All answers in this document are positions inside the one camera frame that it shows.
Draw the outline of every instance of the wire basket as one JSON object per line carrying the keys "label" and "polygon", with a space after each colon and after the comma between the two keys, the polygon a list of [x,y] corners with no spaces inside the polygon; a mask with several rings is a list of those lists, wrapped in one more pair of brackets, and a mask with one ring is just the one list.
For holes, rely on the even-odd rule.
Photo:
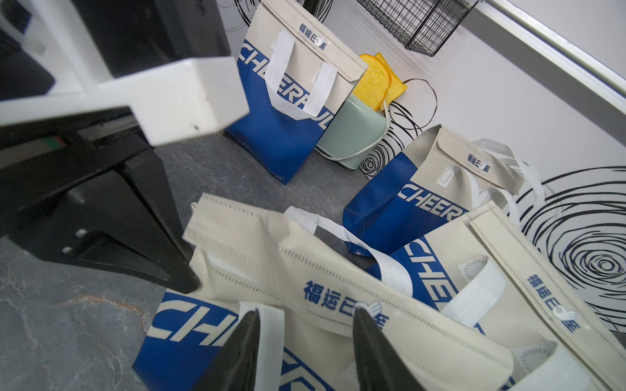
{"label": "wire basket", "polygon": [[473,6],[463,0],[357,0],[405,48],[434,56]]}

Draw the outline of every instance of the gray floor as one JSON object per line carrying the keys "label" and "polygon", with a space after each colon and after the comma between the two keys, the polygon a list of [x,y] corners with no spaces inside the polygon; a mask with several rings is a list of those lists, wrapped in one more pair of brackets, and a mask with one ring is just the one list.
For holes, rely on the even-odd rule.
{"label": "gray floor", "polygon": [[[313,153],[284,186],[224,135],[156,152],[183,226],[203,192],[276,211],[294,205],[341,222],[343,207],[367,182]],[[346,254],[342,243],[323,239]],[[42,262],[0,239],[0,389],[146,390],[131,365],[164,291],[125,275]]]}

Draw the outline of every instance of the beige fabric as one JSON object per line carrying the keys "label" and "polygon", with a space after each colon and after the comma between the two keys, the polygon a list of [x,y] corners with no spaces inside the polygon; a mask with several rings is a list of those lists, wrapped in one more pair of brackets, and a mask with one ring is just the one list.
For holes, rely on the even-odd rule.
{"label": "beige fabric", "polygon": [[[312,30],[312,34],[324,37],[324,50],[306,39],[299,31],[301,24]],[[261,2],[245,38],[256,50],[271,58],[272,45],[282,28],[286,28],[296,37],[286,73],[304,89],[309,92],[313,90],[313,82],[322,62],[337,68],[335,83],[324,104],[328,110],[336,113],[367,69],[367,64],[294,0]],[[248,55],[249,51],[245,49],[241,57],[246,58]],[[292,98],[292,103],[297,100],[298,98]]]}
{"label": "beige fabric", "polygon": [[[461,166],[474,174],[479,188],[497,186],[518,194],[524,184],[524,177],[521,174],[471,141],[441,125],[426,130],[409,144],[403,153],[418,168],[411,177],[411,182],[467,210],[472,209],[472,203],[470,184],[465,175],[458,173],[445,188],[437,184],[441,174],[451,165]],[[481,162],[488,162],[489,170],[485,172],[472,165],[468,161],[469,155]],[[495,197],[495,201],[501,207],[506,205],[506,200],[499,195]]]}
{"label": "beige fabric", "polygon": [[280,213],[203,195],[184,239],[197,246],[195,295],[283,308],[285,347],[336,390],[357,389],[343,376],[354,361],[352,317],[306,300],[309,281],[379,302],[383,333],[430,391],[496,390],[513,370],[508,348],[385,286]]}
{"label": "beige fabric", "polygon": [[[486,256],[508,277],[504,294],[479,321],[487,336],[510,348],[556,341],[566,346],[588,372],[592,383],[588,390],[626,390],[626,350],[493,202],[439,227],[424,239],[459,291],[468,284],[461,266]],[[534,287],[531,276],[541,283]],[[537,292],[542,287],[549,291],[543,298]],[[567,311],[577,313],[578,328],[570,331],[556,318],[550,310],[555,301],[546,303],[552,298]],[[516,361],[513,378],[519,381],[522,377],[522,367]]]}

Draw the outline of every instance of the bag handle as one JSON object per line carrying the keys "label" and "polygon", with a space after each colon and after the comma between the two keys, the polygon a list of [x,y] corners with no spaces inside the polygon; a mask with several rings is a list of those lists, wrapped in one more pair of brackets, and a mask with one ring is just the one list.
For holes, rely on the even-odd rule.
{"label": "bag handle", "polygon": [[381,281],[395,290],[409,297],[413,297],[413,281],[407,269],[389,255],[368,246],[367,243],[356,237],[342,225],[326,217],[321,217],[320,215],[298,209],[294,206],[288,207],[284,215],[294,220],[311,235],[315,233],[319,226],[343,241],[354,243],[355,245],[365,248],[372,253],[372,256],[376,259],[381,268]]}
{"label": "bag handle", "polygon": [[538,368],[511,387],[511,391],[583,391],[591,380],[566,348],[558,342],[547,341],[552,354]]}
{"label": "bag handle", "polygon": [[369,148],[372,148],[373,146],[375,146],[376,144],[378,144],[389,132],[389,127],[391,126],[391,117],[389,116],[389,108],[387,107],[387,104],[385,103],[385,100],[382,100],[382,106],[384,107],[384,111],[385,111],[385,119],[386,119],[386,125],[385,125],[385,131],[382,132],[382,135],[373,143],[371,143],[370,145],[368,145],[365,148],[362,148],[360,151],[355,152],[351,155],[346,156],[345,158],[332,158],[329,155],[327,155],[326,153],[324,153],[323,151],[321,151],[319,148],[317,149],[317,151],[320,153],[320,155],[322,155],[323,157],[325,157],[328,160],[331,161],[341,161],[341,160],[348,160],[351,159],[357,155],[360,155],[361,153],[367,151]]}
{"label": "bag handle", "polygon": [[492,151],[512,158],[515,161],[514,163],[507,162],[507,160],[505,159],[500,159],[500,161],[504,162],[509,167],[519,167],[521,173],[524,174],[524,178],[530,183],[530,185],[533,187],[533,191],[535,192],[535,209],[539,209],[546,204],[546,194],[543,190],[543,184],[541,183],[539,173],[534,167],[524,163],[521,159],[519,159],[515,152],[513,152],[513,150],[507,145],[499,143],[495,140],[482,138],[480,140],[474,141],[474,144],[478,145],[480,148],[483,148],[485,151]]}
{"label": "bag handle", "polygon": [[254,391],[278,390],[285,345],[285,312],[269,305],[240,302],[237,323],[246,313],[254,310],[259,311],[260,318]]}
{"label": "bag handle", "polygon": [[506,280],[492,260],[441,310],[443,315],[467,327],[474,327],[498,302]]}
{"label": "bag handle", "polygon": [[[474,327],[498,302],[505,291],[506,280],[493,260],[442,310],[448,318],[467,327]],[[552,355],[511,388],[511,391],[583,391],[590,383],[589,376],[565,347],[549,341]]]}
{"label": "bag handle", "polygon": [[488,197],[484,198],[481,205],[486,204],[491,199],[490,190],[499,191],[505,197],[506,203],[509,206],[509,218],[511,219],[513,224],[515,224],[515,226],[519,228],[520,227],[520,209],[517,206],[517,202],[515,202],[515,200],[513,199],[513,195],[509,193],[508,190],[495,187],[495,186],[487,186],[487,187],[480,189],[478,193],[479,195],[483,195],[484,193],[489,194]]}
{"label": "bag handle", "polygon": [[471,193],[471,208],[472,210],[474,210],[481,205],[479,201],[479,196],[478,196],[478,193],[479,193],[478,182],[476,181],[476,178],[474,178],[474,175],[472,175],[472,173],[470,173],[468,170],[466,170],[465,168],[459,165],[450,165],[446,167],[446,169],[443,170],[443,172],[441,173],[441,176],[439,177],[439,180],[437,181],[437,185],[443,188],[447,188],[452,178],[454,178],[454,176],[459,171],[462,171],[465,174],[465,176],[467,176],[467,179],[470,183],[469,191]]}
{"label": "bag handle", "polygon": [[290,118],[300,121],[302,119],[315,118],[319,115],[331,93],[332,85],[335,83],[337,68],[325,61],[322,63],[315,85],[313,85],[313,90],[304,104],[304,109],[300,109],[278,95],[278,88],[287,70],[291,53],[294,50],[294,44],[295,37],[289,34],[287,30],[280,29],[274,45],[274,52],[265,69],[265,86],[267,87],[267,94],[272,106]]}

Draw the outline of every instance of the blue and beige bag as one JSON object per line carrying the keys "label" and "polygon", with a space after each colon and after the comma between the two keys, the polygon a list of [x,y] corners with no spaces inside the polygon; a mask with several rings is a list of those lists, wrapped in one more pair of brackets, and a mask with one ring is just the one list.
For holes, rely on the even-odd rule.
{"label": "blue and beige bag", "polygon": [[312,235],[314,221],[295,222],[302,223],[294,212],[202,196],[184,235],[196,245],[190,266],[202,286],[165,294],[133,366],[150,390],[189,390],[252,307],[261,318],[255,389],[358,391],[358,307],[429,391],[506,382],[513,370],[506,347],[368,275]]}
{"label": "blue and beige bag", "polygon": [[227,131],[283,183],[367,69],[294,0],[259,4],[237,66],[250,114]]}
{"label": "blue and beige bag", "polygon": [[[536,171],[508,147],[485,139],[468,141],[437,125],[409,144],[354,197],[344,209],[343,223],[369,246],[390,254],[491,198],[502,208],[513,205],[511,193],[518,194],[525,180],[538,195],[537,204],[542,204]],[[517,209],[510,209],[511,219],[519,225]],[[348,249],[371,256],[350,243]]]}
{"label": "blue and beige bag", "polygon": [[626,350],[493,202],[391,256],[327,218],[288,212],[309,232],[367,248],[367,272],[386,285],[508,347],[514,366],[500,390],[626,390]]}

